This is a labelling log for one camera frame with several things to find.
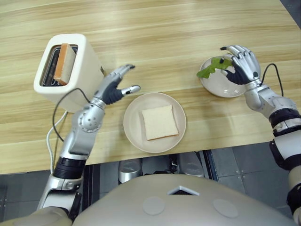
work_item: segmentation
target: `beige plate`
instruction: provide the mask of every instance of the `beige plate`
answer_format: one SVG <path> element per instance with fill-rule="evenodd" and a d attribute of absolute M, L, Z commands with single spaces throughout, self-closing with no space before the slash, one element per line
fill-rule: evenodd
<path fill-rule="evenodd" d="M 142 110 L 155 107 L 173 106 L 175 123 L 179 135 L 147 140 Z M 168 151 L 182 139 L 186 130 L 186 116 L 181 105 L 172 97 L 163 93 L 148 93 L 133 100 L 127 107 L 123 118 L 123 128 L 128 140 L 137 148 L 149 153 Z"/>

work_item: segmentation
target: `robotic hand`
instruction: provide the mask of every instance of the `robotic hand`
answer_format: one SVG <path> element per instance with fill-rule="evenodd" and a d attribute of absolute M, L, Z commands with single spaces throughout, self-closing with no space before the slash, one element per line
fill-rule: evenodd
<path fill-rule="evenodd" d="M 301 224 L 301 116 L 296 104 L 275 94 L 260 81 L 260 66 L 254 53 L 242 46 L 225 46 L 230 53 L 222 59 L 232 62 L 235 73 L 222 70 L 231 82 L 245 85 L 246 103 L 269 119 L 275 138 L 269 146 L 278 166 L 289 170 L 287 203 L 295 221 Z"/>
<path fill-rule="evenodd" d="M 131 69 L 135 68 L 134 65 L 125 65 L 112 71 L 104 78 L 99 88 L 94 94 L 94 98 L 102 100 L 107 105 L 119 101 L 127 94 L 135 93 L 140 90 L 140 86 L 134 85 L 125 89 L 117 89 L 117 86 L 123 79 L 124 75 Z"/>

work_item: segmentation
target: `white bread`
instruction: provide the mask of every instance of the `white bread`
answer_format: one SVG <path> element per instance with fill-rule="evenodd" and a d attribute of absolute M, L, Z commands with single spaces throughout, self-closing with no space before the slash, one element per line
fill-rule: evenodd
<path fill-rule="evenodd" d="M 147 140 L 179 135 L 172 105 L 143 110 L 142 115 Z"/>
<path fill-rule="evenodd" d="M 54 79 L 62 85 L 69 82 L 73 64 L 75 61 L 75 52 L 67 43 L 61 45 L 60 55 L 58 56 Z"/>

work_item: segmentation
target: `wood grain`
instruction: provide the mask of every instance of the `wood grain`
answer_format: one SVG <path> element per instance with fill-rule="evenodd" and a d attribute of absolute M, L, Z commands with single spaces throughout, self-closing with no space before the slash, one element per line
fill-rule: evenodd
<path fill-rule="evenodd" d="M 49 168 L 45 136 L 54 104 L 34 92 L 33 79 L 47 42 L 60 33 L 86 35 L 106 72 L 135 64 L 120 86 L 142 87 L 107 107 L 88 164 L 153 156 L 133 147 L 122 128 L 128 104 L 148 92 L 174 97 L 187 116 L 183 140 L 167 153 L 271 140 L 268 120 L 252 112 L 244 97 L 215 97 L 195 76 L 227 44 L 252 49 L 262 70 L 276 63 L 285 95 L 301 106 L 301 33 L 280 1 L 2 0 L 0 174 Z M 273 69 L 266 82 L 280 93 Z M 63 136 L 70 122 L 68 115 Z"/>

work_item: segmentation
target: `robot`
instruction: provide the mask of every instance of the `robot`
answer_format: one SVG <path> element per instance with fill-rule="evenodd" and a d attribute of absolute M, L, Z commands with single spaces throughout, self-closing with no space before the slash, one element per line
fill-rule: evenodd
<path fill-rule="evenodd" d="M 289 170 L 287 204 L 294 221 L 215 181 L 177 174 L 131 179 L 78 215 L 81 194 L 77 190 L 105 107 L 140 90 L 137 85 L 117 89 L 124 75 L 135 67 L 125 65 L 105 77 L 90 103 L 73 115 L 72 129 L 38 210 L 1 225 L 301 225 L 301 116 L 296 104 L 262 84 L 261 69 L 251 50 L 238 45 L 221 50 L 230 52 L 223 59 L 230 60 L 235 68 L 235 73 L 222 73 L 231 82 L 245 85 L 247 105 L 272 125 L 275 138 L 269 145 L 278 166 Z"/>

